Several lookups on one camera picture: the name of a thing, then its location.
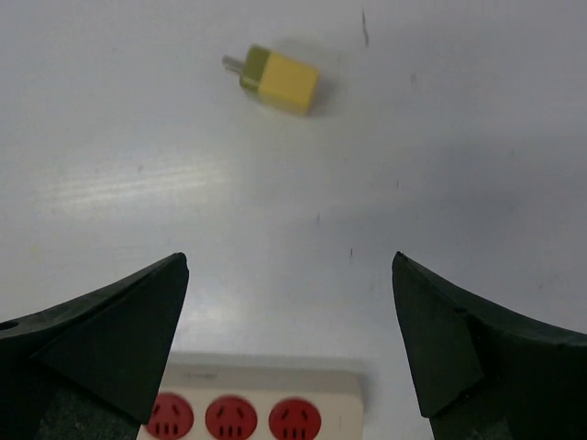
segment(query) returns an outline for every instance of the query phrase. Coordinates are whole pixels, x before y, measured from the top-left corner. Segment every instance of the yellow connector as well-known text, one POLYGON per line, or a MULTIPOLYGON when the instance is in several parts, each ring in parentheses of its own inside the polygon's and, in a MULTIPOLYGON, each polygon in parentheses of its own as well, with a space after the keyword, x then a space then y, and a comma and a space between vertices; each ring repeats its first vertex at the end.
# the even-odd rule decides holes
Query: yellow connector
POLYGON ((230 57, 222 62, 263 103, 297 115, 310 111, 320 78, 316 68, 260 46, 251 46, 244 62, 230 57))

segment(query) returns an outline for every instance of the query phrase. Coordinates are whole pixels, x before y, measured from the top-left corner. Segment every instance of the red power socket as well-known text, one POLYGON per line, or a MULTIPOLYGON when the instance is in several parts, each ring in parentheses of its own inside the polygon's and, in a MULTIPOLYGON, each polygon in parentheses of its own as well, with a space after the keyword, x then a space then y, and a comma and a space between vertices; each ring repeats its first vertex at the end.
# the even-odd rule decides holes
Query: red power socket
POLYGON ((179 440, 194 426, 192 406, 183 397, 162 392, 155 399, 147 432, 159 440, 179 440))
POLYGON ((239 396, 222 396, 208 406, 205 426, 216 440, 247 440, 257 429, 257 412, 239 396))
POLYGON ((269 428, 277 440, 314 440, 322 418, 318 409, 303 399, 286 399, 269 415, 269 428))

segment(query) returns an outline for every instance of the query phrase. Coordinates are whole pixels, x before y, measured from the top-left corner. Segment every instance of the metal pin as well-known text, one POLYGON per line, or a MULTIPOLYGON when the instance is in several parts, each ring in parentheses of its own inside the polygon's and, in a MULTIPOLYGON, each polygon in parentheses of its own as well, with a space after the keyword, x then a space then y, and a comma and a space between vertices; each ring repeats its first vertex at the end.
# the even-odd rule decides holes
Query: metal pin
POLYGON ((227 71, 237 73, 237 74, 241 74, 243 67, 245 67, 244 62, 242 62, 241 60, 237 60, 232 57, 229 57, 228 55, 225 55, 224 57, 222 57, 222 65, 224 66, 224 68, 227 71))

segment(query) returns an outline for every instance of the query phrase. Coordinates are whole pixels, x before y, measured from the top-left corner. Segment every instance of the white power strip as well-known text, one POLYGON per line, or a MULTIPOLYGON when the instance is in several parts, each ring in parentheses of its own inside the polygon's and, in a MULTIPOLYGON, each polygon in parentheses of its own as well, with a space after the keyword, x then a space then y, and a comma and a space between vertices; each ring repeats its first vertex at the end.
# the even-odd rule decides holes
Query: white power strip
POLYGON ((347 372, 168 364, 138 440, 361 440, 347 372))

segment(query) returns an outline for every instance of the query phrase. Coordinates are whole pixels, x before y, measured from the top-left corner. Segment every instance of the white table surface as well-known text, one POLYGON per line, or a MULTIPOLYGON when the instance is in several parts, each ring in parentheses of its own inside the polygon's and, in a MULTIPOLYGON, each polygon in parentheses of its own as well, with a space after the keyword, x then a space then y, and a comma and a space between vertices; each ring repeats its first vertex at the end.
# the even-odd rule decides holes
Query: white table surface
POLYGON ((175 351, 358 360, 365 440, 429 439, 397 250, 587 332, 586 21, 581 0, 2 2, 0 320, 181 250, 175 351), (322 69, 315 117, 223 72, 253 42, 322 69))

